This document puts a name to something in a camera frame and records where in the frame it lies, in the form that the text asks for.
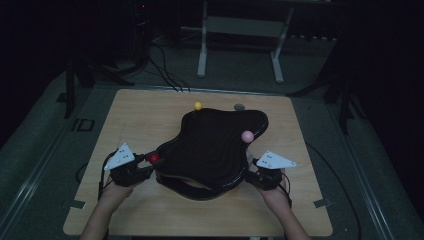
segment red ball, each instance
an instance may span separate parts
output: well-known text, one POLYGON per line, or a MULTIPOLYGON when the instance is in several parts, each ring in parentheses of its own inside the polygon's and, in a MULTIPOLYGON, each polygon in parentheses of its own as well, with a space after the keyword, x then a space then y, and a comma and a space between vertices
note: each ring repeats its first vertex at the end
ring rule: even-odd
POLYGON ((154 153, 154 154, 152 154, 152 155, 149 156, 149 159, 147 159, 147 161, 149 161, 149 163, 152 163, 153 164, 153 163, 155 163, 159 159, 160 159, 159 154, 154 153))

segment pink ball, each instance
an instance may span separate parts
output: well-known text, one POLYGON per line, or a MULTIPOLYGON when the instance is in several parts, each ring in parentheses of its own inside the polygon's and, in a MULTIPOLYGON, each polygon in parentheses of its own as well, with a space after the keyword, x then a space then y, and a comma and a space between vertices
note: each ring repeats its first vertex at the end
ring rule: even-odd
POLYGON ((253 139, 255 138, 255 136, 253 135, 253 133, 251 131, 244 131, 241 134, 241 139, 243 140, 243 142, 245 143, 251 143, 253 142, 253 139))

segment small gray object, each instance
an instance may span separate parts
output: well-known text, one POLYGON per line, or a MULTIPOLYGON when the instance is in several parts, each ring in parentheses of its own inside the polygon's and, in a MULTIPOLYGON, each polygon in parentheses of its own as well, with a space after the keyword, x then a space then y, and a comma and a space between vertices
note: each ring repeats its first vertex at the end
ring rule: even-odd
POLYGON ((316 208, 324 207, 324 206, 329 207, 329 206, 333 205, 333 202, 331 202, 330 199, 325 198, 325 199, 315 201, 314 205, 315 205, 316 208))
POLYGON ((236 111, 244 111, 245 110, 245 107, 244 107, 243 104, 237 103, 236 105, 234 105, 234 109, 236 111))

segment white tag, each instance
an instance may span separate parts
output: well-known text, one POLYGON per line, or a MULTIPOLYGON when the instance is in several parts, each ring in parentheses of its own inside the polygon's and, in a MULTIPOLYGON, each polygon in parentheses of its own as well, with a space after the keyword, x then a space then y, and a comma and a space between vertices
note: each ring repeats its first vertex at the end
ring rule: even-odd
POLYGON ((112 159, 105 166, 105 170, 111 170, 116 167, 122 166, 125 163, 131 162, 135 159, 134 154, 131 152, 131 149, 128 147, 126 143, 122 144, 122 146, 116 151, 115 155, 113 155, 112 159))
POLYGON ((267 169, 296 167, 295 162, 270 151, 266 151, 266 153, 261 158, 259 158, 256 165, 267 169))

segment gray floor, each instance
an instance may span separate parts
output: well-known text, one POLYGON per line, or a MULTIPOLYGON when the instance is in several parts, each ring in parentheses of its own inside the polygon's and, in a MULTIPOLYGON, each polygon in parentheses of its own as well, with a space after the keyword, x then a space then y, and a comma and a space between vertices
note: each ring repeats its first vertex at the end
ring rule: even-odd
MULTIPOLYGON (((189 83, 192 91, 282 96, 312 83, 333 47, 326 41, 287 40, 280 57, 285 82, 276 84, 267 51, 211 48, 206 76, 199 79, 199 49, 190 44, 168 46, 165 40, 157 43, 165 51, 167 70, 189 83)), ((151 57, 163 66, 158 48, 152 48, 151 57)), ((138 89, 169 89, 157 73, 148 64, 146 71, 126 79, 138 89)), ((77 239, 62 231, 78 189, 75 175, 89 160, 113 97, 122 87, 104 79, 97 79, 93 89, 78 87, 77 108, 65 120, 65 105, 56 102, 65 90, 64 79, 61 75, 50 84, 0 151, 1 239, 77 239), (72 131, 81 119, 93 120, 93 130, 72 131)), ((370 123, 352 111, 355 118, 348 121, 349 135, 342 134, 337 125, 338 105, 326 105, 324 91, 292 99, 305 141, 311 146, 308 151, 321 191, 332 202, 327 209, 333 234, 314 239, 424 239, 423 224, 370 123)))

